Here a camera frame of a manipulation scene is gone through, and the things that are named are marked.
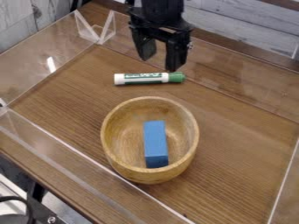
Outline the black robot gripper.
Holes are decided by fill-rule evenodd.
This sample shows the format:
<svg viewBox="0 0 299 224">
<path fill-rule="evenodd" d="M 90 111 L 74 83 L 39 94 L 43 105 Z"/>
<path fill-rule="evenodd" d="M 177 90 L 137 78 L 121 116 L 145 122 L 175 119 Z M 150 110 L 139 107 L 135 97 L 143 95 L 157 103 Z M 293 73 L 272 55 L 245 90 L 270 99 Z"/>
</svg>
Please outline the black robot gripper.
<svg viewBox="0 0 299 224">
<path fill-rule="evenodd" d="M 135 49 L 143 61 L 157 54 L 157 43 L 166 43 L 166 69 L 175 72 L 187 61 L 193 26 L 183 19 L 183 0 L 130 0 L 130 28 Z"/>
</svg>

